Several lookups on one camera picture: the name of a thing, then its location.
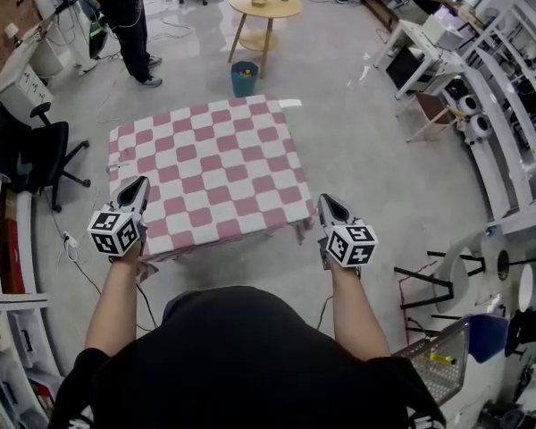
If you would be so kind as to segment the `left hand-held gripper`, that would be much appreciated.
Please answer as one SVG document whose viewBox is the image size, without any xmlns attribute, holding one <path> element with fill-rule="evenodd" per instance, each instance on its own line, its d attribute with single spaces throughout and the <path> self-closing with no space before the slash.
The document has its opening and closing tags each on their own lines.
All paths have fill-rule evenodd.
<svg viewBox="0 0 536 429">
<path fill-rule="evenodd" d="M 144 244 L 147 226 L 143 214 L 147 209 L 150 189 L 149 179 L 138 176 L 119 187 L 102 208 L 92 214 L 87 233 L 98 253 L 107 257 L 124 257 L 136 242 Z"/>
</svg>

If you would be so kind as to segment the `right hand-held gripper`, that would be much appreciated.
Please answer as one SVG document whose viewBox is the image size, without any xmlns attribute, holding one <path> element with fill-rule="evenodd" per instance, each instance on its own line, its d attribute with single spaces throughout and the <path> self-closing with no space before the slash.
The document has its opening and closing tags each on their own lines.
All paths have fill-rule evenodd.
<svg viewBox="0 0 536 429">
<path fill-rule="evenodd" d="M 373 227 L 353 215 L 347 204 L 329 194 L 320 195 L 317 212 L 325 234 L 318 241 L 323 269 L 330 269 L 327 257 L 343 268 L 357 271 L 367 265 L 379 243 Z"/>
</svg>

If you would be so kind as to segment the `pink white checkered cloth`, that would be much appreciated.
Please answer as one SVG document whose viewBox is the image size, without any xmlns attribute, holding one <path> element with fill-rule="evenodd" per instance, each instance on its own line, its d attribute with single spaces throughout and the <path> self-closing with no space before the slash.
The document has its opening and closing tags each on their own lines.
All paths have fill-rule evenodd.
<svg viewBox="0 0 536 429">
<path fill-rule="evenodd" d="M 109 190 L 150 183 L 138 280 L 197 248 L 294 228 L 303 241 L 316 207 L 282 102 L 266 95 L 156 114 L 109 133 Z"/>
</svg>

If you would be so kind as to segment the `person's left forearm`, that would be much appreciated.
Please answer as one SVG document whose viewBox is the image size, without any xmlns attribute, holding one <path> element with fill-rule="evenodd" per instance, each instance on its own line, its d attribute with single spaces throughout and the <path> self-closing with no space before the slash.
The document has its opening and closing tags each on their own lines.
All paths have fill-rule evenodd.
<svg viewBox="0 0 536 429">
<path fill-rule="evenodd" d="M 135 242 L 110 265 L 101 296 L 89 322 L 85 348 L 112 357 L 136 339 L 137 267 L 142 242 Z"/>
</svg>

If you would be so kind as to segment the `person's right forearm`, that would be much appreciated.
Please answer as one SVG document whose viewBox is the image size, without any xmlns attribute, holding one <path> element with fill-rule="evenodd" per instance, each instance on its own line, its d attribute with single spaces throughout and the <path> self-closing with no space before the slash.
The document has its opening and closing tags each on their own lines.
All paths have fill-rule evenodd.
<svg viewBox="0 0 536 429">
<path fill-rule="evenodd" d="M 331 270 L 335 340 L 362 361 L 390 356 L 382 330 L 354 268 L 327 257 Z"/>
</svg>

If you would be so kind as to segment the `black mesh office chair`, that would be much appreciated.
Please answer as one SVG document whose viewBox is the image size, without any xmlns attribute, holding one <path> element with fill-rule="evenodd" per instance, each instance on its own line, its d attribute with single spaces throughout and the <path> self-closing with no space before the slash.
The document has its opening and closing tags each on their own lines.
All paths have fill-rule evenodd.
<svg viewBox="0 0 536 429">
<path fill-rule="evenodd" d="M 41 193 L 45 188 L 51 188 L 51 207 L 56 213 L 60 213 L 62 206 L 58 203 L 58 190 L 62 177 L 84 188 L 91 185 L 91 180 L 82 180 L 65 170 L 66 165 L 80 150 L 89 148 L 89 141 L 82 140 L 74 149 L 68 151 L 69 123 L 51 122 L 47 116 L 50 108 L 51 103 L 44 102 L 30 112 L 29 117 L 38 117 L 43 125 L 30 130 L 28 142 L 21 150 L 21 160 L 31 165 L 25 181 L 26 190 Z"/>
</svg>

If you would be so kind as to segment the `white chair with black legs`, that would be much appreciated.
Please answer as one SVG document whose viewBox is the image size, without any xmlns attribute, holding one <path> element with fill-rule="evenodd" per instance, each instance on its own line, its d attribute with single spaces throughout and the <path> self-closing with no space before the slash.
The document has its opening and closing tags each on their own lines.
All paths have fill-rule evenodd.
<svg viewBox="0 0 536 429">
<path fill-rule="evenodd" d="M 486 272 L 486 261 L 480 251 L 484 233 L 478 232 L 452 245 L 446 252 L 428 251 L 428 257 L 440 257 L 437 268 L 431 274 L 395 267 L 394 272 L 410 279 L 427 282 L 433 296 L 416 302 L 402 302 L 400 308 L 434 305 L 440 314 L 446 314 L 466 295 L 471 276 Z"/>
</svg>

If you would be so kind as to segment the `red cardboard box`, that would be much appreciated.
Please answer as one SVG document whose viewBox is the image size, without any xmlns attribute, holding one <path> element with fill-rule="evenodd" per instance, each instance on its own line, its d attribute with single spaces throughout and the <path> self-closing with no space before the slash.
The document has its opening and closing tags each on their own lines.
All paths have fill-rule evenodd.
<svg viewBox="0 0 536 429">
<path fill-rule="evenodd" d="M 17 223 L 13 219 L 2 222 L 3 264 L 2 288 L 7 294 L 23 294 L 25 286 L 21 271 L 21 258 L 18 243 Z"/>
</svg>

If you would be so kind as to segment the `wooden chair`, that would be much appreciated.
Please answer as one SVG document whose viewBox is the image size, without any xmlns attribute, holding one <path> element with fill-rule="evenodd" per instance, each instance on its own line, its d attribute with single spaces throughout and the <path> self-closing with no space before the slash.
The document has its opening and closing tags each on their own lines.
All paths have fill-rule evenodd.
<svg viewBox="0 0 536 429">
<path fill-rule="evenodd" d="M 440 127 L 436 132 L 436 135 L 438 135 L 443 130 L 458 124 L 467 116 L 465 112 L 452 107 L 439 96 L 423 92 L 416 92 L 415 95 L 406 102 L 402 111 L 407 111 L 411 108 L 420 110 L 426 119 L 426 123 L 420 130 L 409 137 L 406 140 L 406 143 L 416 140 L 433 125 L 438 125 Z"/>
</svg>

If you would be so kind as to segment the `white desk with drawers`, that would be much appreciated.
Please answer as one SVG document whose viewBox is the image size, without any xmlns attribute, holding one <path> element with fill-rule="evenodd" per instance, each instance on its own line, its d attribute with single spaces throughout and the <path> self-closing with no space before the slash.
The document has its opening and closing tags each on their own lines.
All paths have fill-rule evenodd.
<svg viewBox="0 0 536 429">
<path fill-rule="evenodd" d="M 30 64 L 39 48 L 39 30 L 36 26 L 24 34 L 0 72 L 0 101 L 12 113 L 26 115 L 35 106 L 52 101 L 52 94 Z"/>
</svg>

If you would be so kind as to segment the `black cabinet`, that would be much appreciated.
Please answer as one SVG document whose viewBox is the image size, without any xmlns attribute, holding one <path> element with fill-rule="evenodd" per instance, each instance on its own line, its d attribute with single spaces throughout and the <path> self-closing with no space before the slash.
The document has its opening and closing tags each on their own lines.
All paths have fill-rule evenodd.
<svg viewBox="0 0 536 429">
<path fill-rule="evenodd" d="M 402 48 L 392 58 L 386 68 L 386 73 L 397 88 L 402 88 L 425 59 L 424 53 L 415 47 Z M 424 92 L 431 84 L 435 76 L 435 70 L 430 65 L 409 88 L 409 91 Z"/>
</svg>

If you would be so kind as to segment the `teal waste bin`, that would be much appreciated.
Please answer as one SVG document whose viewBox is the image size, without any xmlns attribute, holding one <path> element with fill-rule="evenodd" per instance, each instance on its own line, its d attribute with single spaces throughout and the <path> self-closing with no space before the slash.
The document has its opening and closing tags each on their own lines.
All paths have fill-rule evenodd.
<svg viewBox="0 0 536 429">
<path fill-rule="evenodd" d="M 251 97 L 255 94 L 258 73 L 258 66 L 249 61 L 239 61 L 231 66 L 232 90 L 236 98 Z"/>
</svg>

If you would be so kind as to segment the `white round device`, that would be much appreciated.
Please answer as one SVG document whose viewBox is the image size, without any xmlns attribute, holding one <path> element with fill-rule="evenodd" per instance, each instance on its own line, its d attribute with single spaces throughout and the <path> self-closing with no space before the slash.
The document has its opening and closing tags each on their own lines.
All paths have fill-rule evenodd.
<svg viewBox="0 0 536 429">
<path fill-rule="evenodd" d="M 467 145 L 482 143 L 493 133 L 492 126 L 485 114 L 478 113 L 470 116 L 465 125 L 465 142 Z"/>
<path fill-rule="evenodd" d="M 473 116 L 482 111 L 481 104 L 475 95 L 460 97 L 456 102 L 457 109 L 466 116 Z"/>
</svg>

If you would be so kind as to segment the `white storage shelf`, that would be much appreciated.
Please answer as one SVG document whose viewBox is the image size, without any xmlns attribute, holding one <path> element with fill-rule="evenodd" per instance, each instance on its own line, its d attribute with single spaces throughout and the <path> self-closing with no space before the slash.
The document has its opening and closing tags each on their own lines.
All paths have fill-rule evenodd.
<svg viewBox="0 0 536 429">
<path fill-rule="evenodd" d="M 17 223 L 23 294 L 2 288 L 2 222 Z M 0 176 L 0 429 L 46 429 L 62 376 L 44 323 L 48 296 L 33 263 L 32 196 L 15 194 Z"/>
</svg>

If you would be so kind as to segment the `person's black shirt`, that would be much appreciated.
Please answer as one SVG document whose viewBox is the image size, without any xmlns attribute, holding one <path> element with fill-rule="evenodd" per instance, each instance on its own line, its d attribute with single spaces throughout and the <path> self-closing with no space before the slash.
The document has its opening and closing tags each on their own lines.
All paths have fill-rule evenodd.
<svg viewBox="0 0 536 429">
<path fill-rule="evenodd" d="M 51 429 L 415 429 L 446 419 L 403 357 L 363 361 L 269 292 L 193 292 L 114 356 L 85 349 Z"/>
</svg>

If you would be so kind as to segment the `metal shopping cart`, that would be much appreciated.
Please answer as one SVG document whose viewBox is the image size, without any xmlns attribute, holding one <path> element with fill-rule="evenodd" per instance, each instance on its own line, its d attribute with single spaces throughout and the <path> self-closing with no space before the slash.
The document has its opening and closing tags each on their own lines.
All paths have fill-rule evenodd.
<svg viewBox="0 0 536 429">
<path fill-rule="evenodd" d="M 415 320 L 410 332 L 423 337 L 404 347 L 395 355 L 407 358 L 439 406 L 456 396 L 463 388 L 469 349 L 470 325 L 458 319 L 441 331 L 425 330 Z"/>
</svg>

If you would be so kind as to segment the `white side table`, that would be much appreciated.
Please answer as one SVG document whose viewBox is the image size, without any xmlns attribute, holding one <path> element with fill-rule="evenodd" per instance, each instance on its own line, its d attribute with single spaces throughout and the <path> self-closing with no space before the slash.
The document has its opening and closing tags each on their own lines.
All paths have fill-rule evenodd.
<svg viewBox="0 0 536 429">
<path fill-rule="evenodd" d="M 423 27 L 410 21 L 400 20 L 396 28 L 391 32 L 387 42 L 373 59 L 373 67 L 379 69 L 388 57 L 389 50 L 394 44 L 405 36 L 414 42 L 415 46 L 423 53 L 421 63 L 412 70 L 406 81 L 398 88 L 395 94 L 400 99 L 415 83 L 433 66 L 437 66 L 435 78 L 446 78 L 450 81 L 458 73 L 465 70 L 465 62 L 456 51 L 449 51 L 433 44 L 424 34 Z"/>
</svg>

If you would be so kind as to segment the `long white display shelf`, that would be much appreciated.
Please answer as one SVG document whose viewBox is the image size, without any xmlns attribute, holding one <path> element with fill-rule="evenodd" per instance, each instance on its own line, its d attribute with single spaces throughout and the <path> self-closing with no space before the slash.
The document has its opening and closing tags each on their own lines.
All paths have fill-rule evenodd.
<svg viewBox="0 0 536 429">
<path fill-rule="evenodd" d="M 536 0 L 482 0 L 482 24 L 462 52 L 464 77 L 493 130 L 471 149 L 492 223 L 505 234 L 536 227 Z"/>
</svg>

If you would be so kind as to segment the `white box appliance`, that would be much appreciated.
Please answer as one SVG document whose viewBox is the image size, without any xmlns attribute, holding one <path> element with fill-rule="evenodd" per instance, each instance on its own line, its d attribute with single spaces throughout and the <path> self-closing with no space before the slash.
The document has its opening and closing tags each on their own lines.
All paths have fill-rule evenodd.
<svg viewBox="0 0 536 429">
<path fill-rule="evenodd" d="M 436 15 L 430 15 L 422 28 L 424 36 L 436 47 L 456 51 L 464 42 L 461 33 Z"/>
</svg>

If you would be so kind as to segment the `round wooden table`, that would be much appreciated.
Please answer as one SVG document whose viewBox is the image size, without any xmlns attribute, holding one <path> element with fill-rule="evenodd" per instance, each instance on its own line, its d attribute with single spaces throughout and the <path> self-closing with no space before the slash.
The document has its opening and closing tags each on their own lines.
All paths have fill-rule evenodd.
<svg viewBox="0 0 536 429">
<path fill-rule="evenodd" d="M 245 49 L 262 53 L 262 58 L 259 68 L 259 76 L 264 78 L 266 74 L 266 63 L 268 53 L 271 49 L 277 46 L 278 39 L 273 35 L 273 24 L 276 20 L 288 19 L 297 16 L 302 11 L 300 0 L 289 0 L 283 2 L 281 0 L 268 0 L 265 7 L 253 7 L 251 0 L 229 0 L 230 7 L 241 15 L 236 35 L 233 39 L 229 54 L 229 63 L 233 62 L 238 44 L 241 44 Z M 242 31 L 245 27 L 247 18 L 257 18 L 266 20 L 266 30 L 249 32 L 242 37 Z"/>
</svg>

